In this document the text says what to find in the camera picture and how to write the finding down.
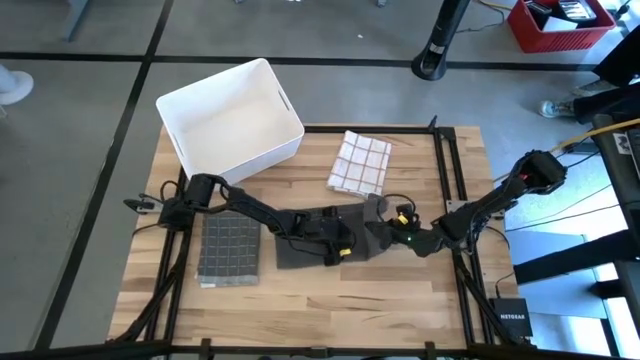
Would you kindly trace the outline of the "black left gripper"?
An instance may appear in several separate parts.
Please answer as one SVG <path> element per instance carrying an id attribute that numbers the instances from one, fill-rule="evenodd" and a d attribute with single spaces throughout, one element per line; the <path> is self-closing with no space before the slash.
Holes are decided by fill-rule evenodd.
<path id="1" fill-rule="evenodd" d="M 325 251 L 319 253 L 299 248 L 295 242 L 323 247 Z M 338 214 L 338 208 L 329 206 L 322 208 L 319 216 L 313 216 L 309 211 L 296 212 L 292 243 L 293 250 L 321 257 L 325 266 L 335 266 L 352 254 L 357 237 Z"/>

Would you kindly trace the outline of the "plain grey towel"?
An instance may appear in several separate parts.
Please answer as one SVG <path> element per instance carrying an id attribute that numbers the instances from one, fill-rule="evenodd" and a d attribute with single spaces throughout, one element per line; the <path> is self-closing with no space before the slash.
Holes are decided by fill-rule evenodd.
<path id="1" fill-rule="evenodd" d="M 388 201 L 379 195 L 369 194 L 362 203 L 337 206 L 337 214 L 345 225 L 353 231 L 356 244 L 352 253 L 344 258 L 345 262 L 366 262 L 378 256 L 384 250 L 380 248 L 379 239 L 365 227 L 366 222 L 378 221 L 377 210 L 386 211 Z M 286 241 L 276 240 L 276 263 L 278 269 L 298 269 L 324 264 L 323 256 L 326 247 L 293 241 L 293 249 Z"/>

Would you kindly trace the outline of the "white red-checked towel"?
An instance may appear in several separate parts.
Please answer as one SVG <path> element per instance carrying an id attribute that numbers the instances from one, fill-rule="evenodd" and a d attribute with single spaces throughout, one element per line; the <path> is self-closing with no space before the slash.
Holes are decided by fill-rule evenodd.
<path id="1" fill-rule="evenodd" d="M 392 149 L 390 142 L 346 131 L 327 187 L 364 198 L 381 195 Z"/>

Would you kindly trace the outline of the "dark grey checked towel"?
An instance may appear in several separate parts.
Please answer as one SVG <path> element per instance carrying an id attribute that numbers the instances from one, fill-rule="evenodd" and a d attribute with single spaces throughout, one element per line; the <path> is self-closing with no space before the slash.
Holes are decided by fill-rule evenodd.
<path id="1" fill-rule="evenodd" d="M 261 225 L 244 215 L 205 215 L 196 280 L 201 288 L 254 286 L 259 283 Z"/>

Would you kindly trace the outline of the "black tower stand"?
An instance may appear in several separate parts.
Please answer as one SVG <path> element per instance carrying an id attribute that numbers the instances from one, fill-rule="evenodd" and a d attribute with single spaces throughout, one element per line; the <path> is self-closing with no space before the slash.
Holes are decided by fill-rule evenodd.
<path id="1" fill-rule="evenodd" d="M 469 3 L 470 0 L 443 0 L 429 40 L 411 62 L 411 70 L 418 78 L 437 81 L 444 76 L 449 46 Z"/>

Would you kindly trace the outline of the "grey floor power strip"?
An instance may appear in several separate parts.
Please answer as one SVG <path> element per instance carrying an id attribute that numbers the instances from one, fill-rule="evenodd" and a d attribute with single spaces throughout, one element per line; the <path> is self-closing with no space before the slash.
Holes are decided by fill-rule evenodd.
<path id="1" fill-rule="evenodd" d="M 591 140 L 570 144 L 564 148 L 564 152 L 569 154 L 591 154 L 599 151 L 598 145 Z"/>

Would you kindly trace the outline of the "black desk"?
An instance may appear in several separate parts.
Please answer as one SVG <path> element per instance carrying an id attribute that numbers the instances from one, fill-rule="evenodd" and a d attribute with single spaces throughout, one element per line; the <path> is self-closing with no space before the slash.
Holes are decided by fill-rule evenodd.
<path id="1" fill-rule="evenodd" d="M 518 283 L 546 280 L 578 270 L 612 263 L 618 274 L 615 281 L 595 284 L 600 296 L 625 298 L 640 337 L 640 175 L 635 155 L 618 151 L 614 136 L 624 128 L 640 130 L 640 118 L 616 122 L 598 114 L 591 135 L 600 149 L 611 184 L 627 228 L 566 250 L 535 258 L 514 267 Z"/>

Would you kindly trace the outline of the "person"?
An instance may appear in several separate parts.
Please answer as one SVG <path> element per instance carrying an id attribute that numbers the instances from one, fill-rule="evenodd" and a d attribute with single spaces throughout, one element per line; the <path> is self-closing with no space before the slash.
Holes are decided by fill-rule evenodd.
<path id="1" fill-rule="evenodd" d="M 597 79 L 574 89 L 572 100 L 542 101 L 546 118 L 571 118 L 586 124 L 598 115 L 616 121 L 640 117 L 640 25 L 636 26 L 593 70 Z"/>

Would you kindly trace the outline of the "red plastic crate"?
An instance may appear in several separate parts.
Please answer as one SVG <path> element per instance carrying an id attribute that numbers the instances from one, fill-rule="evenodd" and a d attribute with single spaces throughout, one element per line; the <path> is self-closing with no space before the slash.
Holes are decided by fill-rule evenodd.
<path id="1" fill-rule="evenodd" d="M 584 0 L 584 3 L 595 13 L 595 19 L 588 21 L 588 26 L 578 26 L 570 30 L 543 31 L 527 6 L 531 1 L 552 7 L 558 5 L 560 0 L 516 0 L 508 15 L 507 23 L 524 53 L 587 50 L 616 26 L 612 15 L 598 0 Z"/>

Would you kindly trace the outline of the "white paper sheet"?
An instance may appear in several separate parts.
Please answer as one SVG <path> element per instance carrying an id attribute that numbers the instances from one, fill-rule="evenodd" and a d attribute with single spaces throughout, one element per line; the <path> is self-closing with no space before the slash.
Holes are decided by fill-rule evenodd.
<path id="1" fill-rule="evenodd" d="M 544 25 L 541 28 L 542 32 L 563 32 L 563 31 L 573 31 L 578 28 L 578 23 L 569 21 L 562 18 L 557 18 L 550 16 L 544 22 Z"/>

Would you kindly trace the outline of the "black striped device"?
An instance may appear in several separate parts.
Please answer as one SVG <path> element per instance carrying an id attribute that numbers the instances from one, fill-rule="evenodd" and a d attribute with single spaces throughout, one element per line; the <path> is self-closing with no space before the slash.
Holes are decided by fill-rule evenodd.
<path id="1" fill-rule="evenodd" d="M 559 0 L 558 9 L 564 19 L 572 22 L 588 22 L 597 18 L 586 0 Z"/>

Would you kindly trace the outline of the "grey furniture leg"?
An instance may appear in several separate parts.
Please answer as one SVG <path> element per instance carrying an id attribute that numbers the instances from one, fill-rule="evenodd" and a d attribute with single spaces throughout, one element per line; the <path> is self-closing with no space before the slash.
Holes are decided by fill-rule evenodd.
<path id="1" fill-rule="evenodd" d="M 91 0 L 67 0 L 69 5 L 68 14 L 63 27 L 63 39 L 71 42 L 77 32 Z"/>

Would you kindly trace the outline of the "person's white shoe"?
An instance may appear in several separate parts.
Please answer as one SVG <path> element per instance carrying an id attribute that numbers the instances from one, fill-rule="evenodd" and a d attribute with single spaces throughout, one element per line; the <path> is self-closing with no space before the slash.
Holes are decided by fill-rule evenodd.
<path id="1" fill-rule="evenodd" d="M 15 104 L 28 96 L 34 87 L 33 77 L 24 71 L 12 71 L 0 64 L 0 106 Z"/>

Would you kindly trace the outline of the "black aluminium table frame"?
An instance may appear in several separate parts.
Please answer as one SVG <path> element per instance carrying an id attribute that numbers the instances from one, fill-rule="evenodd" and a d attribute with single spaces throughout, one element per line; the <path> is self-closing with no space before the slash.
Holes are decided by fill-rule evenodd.
<path id="1" fill-rule="evenodd" d="M 385 189 L 408 191 L 424 222 L 439 216 L 457 197 L 479 198 L 492 190 L 490 165 L 479 127 L 306 126 L 294 158 L 245 181 L 247 192 L 271 206 L 320 206 L 320 200 L 346 203 L 356 198 L 325 188 L 322 174 L 346 130 L 391 142 Z M 340 267 L 277 270 L 273 236 L 262 233 L 257 286 L 200 288 L 193 278 L 198 263 L 200 225 L 184 235 L 189 249 L 160 302 L 157 324 L 165 326 L 149 341 L 107 341 L 46 350 L 0 354 L 0 360 L 124 360 L 195 354 L 216 355 L 438 357 L 487 360 L 545 359 L 530 344 L 497 344 L 495 330 L 482 330 L 479 304 L 461 276 L 454 275 L 449 250 L 418 258 L 406 248 L 368 263 Z M 160 229 L 134 237 L 110 332 L 140 315 L 152 296 L 158 271 L 177 259 L 177 241 Z"/>

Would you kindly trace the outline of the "black Netgear network switch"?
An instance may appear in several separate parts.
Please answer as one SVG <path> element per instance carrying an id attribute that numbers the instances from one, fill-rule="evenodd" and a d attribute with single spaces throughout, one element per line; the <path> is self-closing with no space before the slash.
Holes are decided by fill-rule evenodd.
<path id="1" fill-rule="evenodd" d="M 531 338 L 530 314 L 523 298 L 491 298 L 489 300 L 501 324 L 517 337 Z"/>

